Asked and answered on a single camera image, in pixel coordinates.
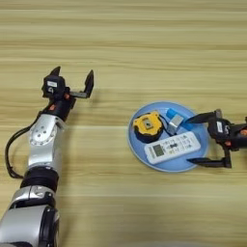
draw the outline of blue plate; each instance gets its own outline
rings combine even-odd
[[[146,154],[144,152],[144,146],[146,144],[142,143],[136,138],[134,129],[132,127],[132,123],[134,119],[136,119],[137,117],[143,114],[154,111],[154,110],[158,111],[159,114],[161,114],[163,117],[167,119],[167,121],[169,121],[169,119],[166,117],[166,112],[168,108],[177,111],[179,114],[182,114],[182,116],[184,116],[185,118],[191,118],[195,116],[195,113],[191,111],[190,109],[186,108],[185,106],[182,106],[177,103],[169,102],[169,101],[159,101],[159,102],[154,102],[154,103],[145,105],[132,116],[128,124],[128,130],[127,130],[128,144],[131,150],[134,152],[134,154],[143,163],[154,168],[155,170],[158,170],[161,172],[167,172],[167,173],[185,172],[197,166],[195,164],[188,162],[187,161],[188,158],[204,157],[207,153],[208,136],[207,136],[206,128],[203,124],[194,124],[194,127],[191,130],[194,132],[199,142],[201,143],[201,148],[198,151],[194,151],[186,155],[183,155],[181,157],[167,160],[167,161],[155,164],[155,165],[150,164],[149,161],[147,160]],[[180,127],[178,130],[178,134],[184,133],[186,131],[188,130],[183,127]],[[168,137],[169,137],[168,134],[165,131],[163,131],[159,140],[162,140]]]

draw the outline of remote control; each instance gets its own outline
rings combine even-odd
[[[175,135],[160,141],[146,144],[144,147],[150,164],[177,158],[193,151],[198,151],[201,144],[192,131]]]

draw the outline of wooden table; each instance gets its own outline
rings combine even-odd
[[[132,113],[157,100],[243,122],[246,11],[244,0],[1,1],[0,214],[20,184],[7,175],[4,148],[46,104],[42,79],[62,66],[79,90],[94,69],[92,98],[77,100],[68,120],[62,246],[246,247],[246,151],[233,153],[231,170],[171,175],[140,163],[126,142]],[[20,173],[27,155],[22,137],[11,152]]]

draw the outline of yellow tape measure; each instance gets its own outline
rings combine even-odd
[[[133,121],[133,128],[138,140],[151,143],[161,136],[164,125],[159,118],[159,113],[153,111],[136,118]]]

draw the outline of silver robot arm segment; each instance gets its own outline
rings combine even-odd
[[[59,212],[55,194],[62,169],[65,121],[75,98],[90,97],[94,87],[92,70],[84,92],[79,93],[71,92],[59,73],[57,67],[44,78],[43,97],[49,98],[49,107],[44,108],[30,128],[27,171],[0,221],[0,247],[58,246]]]

